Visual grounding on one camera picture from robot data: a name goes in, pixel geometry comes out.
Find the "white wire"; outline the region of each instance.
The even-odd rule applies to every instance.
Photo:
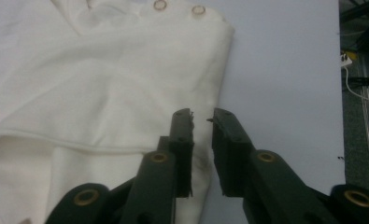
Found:
[[[369,101],[369,98],[367,98],[367,97],[363,97],[362,95],[359,95],[358,93],[354,92],[354,91],[350,88],[349,83],[348,83],[348,80],[349,80],[349,71],[348,71],[348,69],[347,69],[345,66],[344,66],[344,69],[345,69],[345,71],[347,71],[346,83],[347,83],[347,88],[348,88],[348,90],[349,90],[353,95],[355,95],[355,96],[357,96],[357,97],[360,97],[360,98],[362,98],[363,100]]]

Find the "white table surface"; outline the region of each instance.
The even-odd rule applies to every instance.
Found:
[[[198,0],[235,28],[220,107],[311,188],[345,183],[338,1]],[[214,173],[203,224],[247,223]]]

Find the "black plastic part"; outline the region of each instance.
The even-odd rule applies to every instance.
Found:
[[[168,140],[169,151],[177,158],[177,197],[188,198],[192,195],[192,151],[193,117],[190,109],[182,109],[173,114]],[[166,139],[161,138],[160,146]]]
[[[248,223],[254,224],[270,224],[271,217],[265,208],[265,205],[259,201],[252,201],[251,199],[243,199],[243,211],[245,212]]]
[[[323,204],[324,207],[326,207],[329,211],[329,203],[330,203],[330,197],[321,193],[320,191],[317,191],[315,189],[309,188],[313,194],[319,199],[319,202]]]
[[[176,204],[176,157],[146,154],[123,209],[120,224],[172,224]]]
[[[158,142],[157,151],[169,151],[169,137],[161,136]]]
[[[338,223],[315,193],[276,153],[253,151],[248,178],[260,195],[272,223]]]
[[[338,185],[332,190],[329,207],[341,223],[369,224],[369,190]]]
[[[100,184],[84,184],[70,190],[53,209],[46,224],[106,223],[109,191]]]
[[[222,193],[228,197],[244,197],[246,164],[255,148],[233,113],[216,108],[212,122],[214,164]]]
[[[128,200],[129,192],[134,182],[135,179],[132,178],[110,191],[107,209],[110,211],[109,214],[111,216],[108,224],[120,223],[123,207]]]

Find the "white cloth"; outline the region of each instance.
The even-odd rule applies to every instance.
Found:
[[[0,1],[0,223],[42,223],[71,188],[133,177],[186,107],[194,197],[177,223],[196,223],[233,27],[180,0],[52,2]]]

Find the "wrinkled fabric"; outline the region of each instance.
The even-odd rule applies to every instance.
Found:
[[[153,4],[21,0],[0,16],[0,223],[41,223],[77,185],[132,178],[182,108],[194,113],[194,197],[177,201],[177,223],[197,223],[206,119],[234,29],[208,7],[195,15],[185,1]]]

